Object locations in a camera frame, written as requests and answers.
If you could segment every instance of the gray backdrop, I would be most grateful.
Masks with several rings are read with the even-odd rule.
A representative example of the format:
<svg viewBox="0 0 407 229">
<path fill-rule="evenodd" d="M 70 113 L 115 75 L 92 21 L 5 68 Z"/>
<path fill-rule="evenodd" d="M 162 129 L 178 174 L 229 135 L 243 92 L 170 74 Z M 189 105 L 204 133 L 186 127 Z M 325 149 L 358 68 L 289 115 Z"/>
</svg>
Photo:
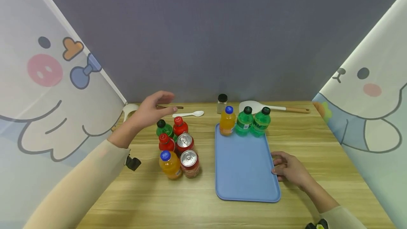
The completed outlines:
<svg viewBox="0 0 407 229">
<path fill-rule="evenodd" d="M 311 100 L 395 0 L 54 0 L 128 101 Z"/>
</svg>

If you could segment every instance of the wooden table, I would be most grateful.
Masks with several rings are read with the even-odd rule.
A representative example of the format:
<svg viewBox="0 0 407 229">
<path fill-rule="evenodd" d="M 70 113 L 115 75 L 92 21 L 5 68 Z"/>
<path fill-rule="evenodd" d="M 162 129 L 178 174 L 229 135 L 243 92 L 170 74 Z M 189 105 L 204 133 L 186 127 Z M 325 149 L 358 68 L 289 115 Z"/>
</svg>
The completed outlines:
<svg viewBox="0 0 407 229">
<path fill-rule="evenodd" d="M 271 151 L 297 156 L 367 228 L 395 228 L 310 101 L 267 104 L 311 110 L 311 114 L 271 112 L 267 130 Z M 289 183 L 280 183 L 282 198 L 274 204 L 219 199 L 214 189 L 214 127 L 220 118 L 216 104 L 178 105 L 184 106 L 180 112 L 205 111 L 202 117 L 185 118 L 195 139 L 201 174 L 194 179 L 183 176 L 168 180 L 158 165 L 156 126 L 146 128 L 130 145 L 131 156 L 139 158 L 142 165 L 136 172 L 124 168 L 78 228 L 303 229 L 307 223 L 318 221 L 318 212 L 308 197 Z M 229 105 L 238 110 L 238 103 Z M 171 117 L 165 120 L 173 124 Z"/>
</svg>

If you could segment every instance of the sleeve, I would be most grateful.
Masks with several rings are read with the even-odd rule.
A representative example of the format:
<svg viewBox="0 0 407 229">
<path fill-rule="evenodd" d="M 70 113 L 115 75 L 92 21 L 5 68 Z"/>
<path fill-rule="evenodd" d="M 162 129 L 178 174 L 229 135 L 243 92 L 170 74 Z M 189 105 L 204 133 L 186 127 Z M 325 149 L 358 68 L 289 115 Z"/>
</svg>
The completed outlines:
<svg viewBox="0 0 407 229">
<path fill-rule="evenodd" d="M 366 227 L 349 210 L 338 206 L 330 211 L 321 214 L 321 218 L 328 223 L 329 229 L 366 229 Z"/>
<path fill-rule="evenodd" d="M 53 188 L 24 229 L 75 228 L 120 174 L 129 152 L 103 141 Z"/>
</svg>

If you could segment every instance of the soda can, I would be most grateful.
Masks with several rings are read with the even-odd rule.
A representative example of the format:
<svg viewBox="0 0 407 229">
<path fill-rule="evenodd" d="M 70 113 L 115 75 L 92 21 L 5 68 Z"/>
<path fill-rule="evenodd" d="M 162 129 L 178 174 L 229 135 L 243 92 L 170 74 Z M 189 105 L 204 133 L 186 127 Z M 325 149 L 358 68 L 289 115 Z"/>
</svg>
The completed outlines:
<svg viewBox="0 0 407 229">
<path fill-rule="evenodd" d="M 194 148 L 194 139 L 188 133 L 179 135 L 177 138 L 177 151 L 182 154 L 184 151 Z"/>
<path fill-rule="evenodd" d="M 194 178 L 199 174 L 199 157 L 195 151 L 184 151 L 180 160 L 182 170 L 187 178 Z"/>
</svg>

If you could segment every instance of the plastic spoon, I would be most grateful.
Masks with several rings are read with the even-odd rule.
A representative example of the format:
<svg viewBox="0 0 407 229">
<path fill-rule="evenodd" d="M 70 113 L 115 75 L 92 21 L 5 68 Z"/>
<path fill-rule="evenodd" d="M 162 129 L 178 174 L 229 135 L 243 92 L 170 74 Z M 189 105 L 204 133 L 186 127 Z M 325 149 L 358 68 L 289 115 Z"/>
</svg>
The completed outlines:
<svg viewBox="0 0 407 229">
<path fill-rule="evenodd" d="M 246 106 L 250 106 L 252 108 L 252 114 L 258 113 L 263 109 L 263 107 L 268 107 L 272 110 L 279 110 L 279 111 L 293 111 L 297 113 L 310 113 L 309 109 L 303 108 L 292 108 L 292 107 L 283 107 L 283 106 L 271 106 L 261 104 L 258 101 L 243 101 L 239 104 L 239 112 L 242 112 Z"/>
<path fill-rule="evenodd" d="M 204 111 L 194 111 L 193 113 L 175 113 L 172 114 L 172 117 L 185 117 L 185 116 L 195 116 L 195 117 L 201 117 L 204 114 Z"/>
<path fill-rule="evenodd" d="M 137 104 L 126 104 L 125 107 L 123 108 L 123 112 L 125 113 L 123 122 L 126 121 L 126 119 L 129 116 L 129 113 L 132 111 L 137 111 L 138 110 L 138 105 Z"/>
</svg>

